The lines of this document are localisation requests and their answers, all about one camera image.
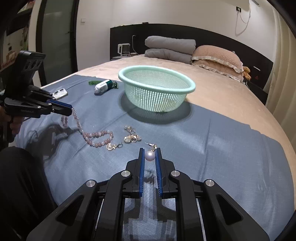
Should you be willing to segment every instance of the plastic basket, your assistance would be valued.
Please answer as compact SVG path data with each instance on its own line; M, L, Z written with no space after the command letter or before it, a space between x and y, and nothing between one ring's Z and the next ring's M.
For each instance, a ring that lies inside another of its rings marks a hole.
M187 76L156 66L130 66L118 73L128 99L137 107L168 112L178 108L195 83Z

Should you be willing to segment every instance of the white wall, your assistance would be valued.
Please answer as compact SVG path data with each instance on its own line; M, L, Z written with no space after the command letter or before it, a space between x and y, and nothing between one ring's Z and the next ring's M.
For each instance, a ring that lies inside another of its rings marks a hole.
M113 0L80 0L77 13L78 70L110 60Z
M111 27L149 22L202 28L235 39L274 61L272 7L266 0L257 2L260 7L250 0L247 26L236 6L243 8L242 19L247 22L248 0L114 0Z

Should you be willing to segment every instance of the blue bedsheet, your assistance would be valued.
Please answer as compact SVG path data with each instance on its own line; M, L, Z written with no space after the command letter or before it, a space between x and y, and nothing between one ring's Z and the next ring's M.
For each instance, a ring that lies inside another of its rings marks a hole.
M74 75L46 88L66 88L63 102L77 110L84 131L114 132L114 143L136 128L142 142L124 144L121 149L90 147L76 122L69 118L63 128L61 116L51 114L26 121L16 138L44 163L55 201L60 204L85 181L100 182L124 170L135 159L144 142L156 143L163 158L176 169L198 181L213 179L237 201L268 233L271 240L283 230L294 212L294 189L290 168L281 145L249 125L184 102L177 110L148 113L133 106L124 87L95 96L94 77ZM145 163L144 194L140 200L126 200L124 240L176 240L175 202L158 197L154 162Z

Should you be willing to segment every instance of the pink bead necklace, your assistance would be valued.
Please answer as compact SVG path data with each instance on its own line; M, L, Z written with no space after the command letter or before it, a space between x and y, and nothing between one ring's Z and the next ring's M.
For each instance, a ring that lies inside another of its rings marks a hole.
M77 112L76 110L72 109L73 111L73 116L74 116L74 119L77 121L77 127L79 128L79 132L82 134L84 140L87 142L87 144L89 144L90 146L93 146L93 147L101 147L103 145L108 145L107 146L107 149L109 146L111 146L111 144L108 144L111 142L111 140L113 139L113 132L112 131L98 131L98 132L94 132L94 133L87 133L87 132L84 132L83 131L83 128L81 126L81 123L79 121L79 118L77 116ZM68 117L67 116L62 116L61 117L61 121L63 123L63 127L67 127L68 126ZM106 134L109 134L109 138L105 139L104 141L102 142L97 142L95 143L94 141L91 141L91 138L92 137L95 137L95 138L99 138L99 137L102 137Z

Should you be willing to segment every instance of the curtain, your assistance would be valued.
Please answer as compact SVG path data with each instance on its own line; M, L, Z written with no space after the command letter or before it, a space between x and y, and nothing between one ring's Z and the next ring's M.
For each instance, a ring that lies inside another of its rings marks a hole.
M281 15L275 9L273 11L277 47L276 60L264 87L268 93L266 107L296 151L296 39Z

